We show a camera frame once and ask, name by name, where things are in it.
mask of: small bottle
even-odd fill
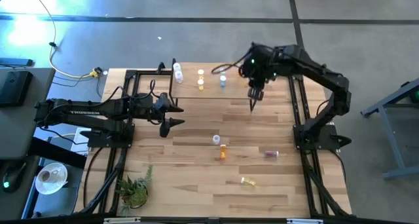
[[[220,145],[220,159],[225,159],[225,145]]]
[[[252,181],[252,180],[246,179],[244,177],[242,177],[242,180],[241,180],[240,183],[241,184],[246,183],[246,184],[249,184],[249,185],[252,185],[252,186],[256,186],[256,181]]]
[[[220,144],[220,141],[221,141],[220,136],[215,135],[214,137],[212,137],[212,143],[213,143],[214,145],[219,145],[219,144]]]
[[[204,90],[204,80],[202,79],[198,80],[198,88],[199,90]]]
[[[278,157],[280,155],[280,152],[278,152],[278,151],[265,151],[264,155],[266,157]]]
[[[176,71],[182,71],[181,69],[181,65],[179,63],[174,63],[173,64],[173,70]]]
[[[198,76],[199,76],[199,79],[204,80],[204,70],[203,69],[198,70]]]
[[[183,82],[183,75],[181,71],[176,71],[175,72],[175,78],[177,83],[182,83]]]
[[[220,76],[220,86],[221,87],[225,87],[225,83],[226,83],[227,78],[225,77],[225,75],[221,75]]]

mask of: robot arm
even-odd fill
[[[349,112],[351,93],[348,91],[349,80],[340,73],[335,73],[311,60],[305,50],[297,45],[269,48],[252,43],[252,47],[239,67],[242,77],[249,78],[251,89],[248,96],[254,100],[263,99],[264,84],[274,81],[279,76],[304,75],[332,91],[326,107],[314,119],[308,119],[301,128],[296,140],[303,141],[302,147],[312,149],[320,137],[332,138],[338,143],[329,146],[338,149],[348,143],[349,138],[336,136],[334,128],[326,124],[336,115]]]
[[[171,127],[184,122],[180,119],[165,118],[167,112],[183,112],[183,109],[171,103],[167,93],[162,93],[155,103],[150,94],[138,94],[117,100],[106,100],[102,103],[52,99],[39,102],[35,108],[37,109],[35,122],[39,127],[60,123],[83,126],[93,129],[91,132],[83,132],[84,136],[90,139],[112,138],[113,142],[126,141],[132,137],[133,126],[124,122],[130,117],[161,124],[160,136],[162,137],[168,135]],[[92,116],[104,116],[106,119]]]

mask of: wooden tabletop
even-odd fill
[[[238,69],[233,67],[225,72],[227,86],[220,87],[220,75],[212,75],[211,70],[222,63],[180,63],[183,82],[173,79],[172,96],[174,98],[202,99],[248,99],[247,80],[241,78]],[[204,70],[204,90],[198,89],[198,70]]]
[[[123,84],[125,71],[109,70],[103,99]],[[228,76],[237,73],[233,69],[231,72]],[[168,76],[144,76],[140,80],[140,92],[149,91],[152,78],[156,79],[156,93],[168,91]],[[325,94],[323,88],[310,79],[304,79],[304,83],[310,112],[313,113],[325,99]],[[235,89],[230,89],[230,82],[227,84],[226,90],[234,92]],[[214,96],[216,91],[214,88],[204,94]],[[287,79],[278,78],[266,85],[264,99],[257,103],[252,113],[247,98],[211,100],[201,98],[202,92],[187,92],[187,98],[191,99],[179,100],[179,107],[185,112],[168,115],[186,122],[173,127],[167,138],[159,136],[158,126],[145,120],[134,121],[136,131],[133,146],[128,150],[124,177],[144,176],[149,164],[153,164],[154,169],[147,203],[132,210],[130,215],[309,217],[301,158],[294,150],[292,126],[295,122]],[[227,145],[225,160],[219,158],[219,147],[211,143],[216,134]],[[267,150],[279,151],[279,157],[264,158],[263,151]],[[94,151],[89,153],[85,171]],[[93,162],[87,183],[87,202],[103,183],[109,151],[103,149]],[[319,151],[319,161],[326,188],[342,209],[351,213],[339,160],[328,151]],[[82,209],[85,173],[75,211]],[[252,179],[256,186],[240,184],[242,177]],[[114,186],[110,191],[107,210],[112,203]],[[314,194],[316,207],[320,210],[317,189],[314,189]]]

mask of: concrete floor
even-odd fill
[[[52,14],[161,18],[292,18],[289,0],[43,0]],[[304,19],[419,19],[417,0],[295,0]],[[2,0],[0,12],[44,14],[37,0]],[[94,67],[156,67],[173,57],[185,62],[225,62],[250,42],[296,43],[291,23],[56,22],[59,52],[54,63],[72,74]],[[342,150],[353,213],[359,217],[418,222],[419,176],[384,181],[396,167],[378,115],[359,112],[418,77],[419,29],[409,25],[301,25],[306,50],[317,62],[350,80],[351,111],[335,119],[353,142]],[[48,67],[51,22],[30,16],[0,20],[0,56],[31,58]],[[101,79],[103,89],[105,79]],[[96,82],[76,88],[53,85],[50,98],[93,100]],[[60,133],[75,127],[59,125]],[[37,132],[43,138],[47,134]]]

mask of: green plant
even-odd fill
[[[118,181],[120,189],[117,191],[117,193],[121,195],[121,199],[124,201],[124,204],[120,209],[122,215],[127,216],[130,208],[137,208],[147,201],[149,196],[147,188],[151,182],[152,171],[153,166],[149,165],[145,177],[140,177],[132,181],[128,176],[127,180],[123,179]]]

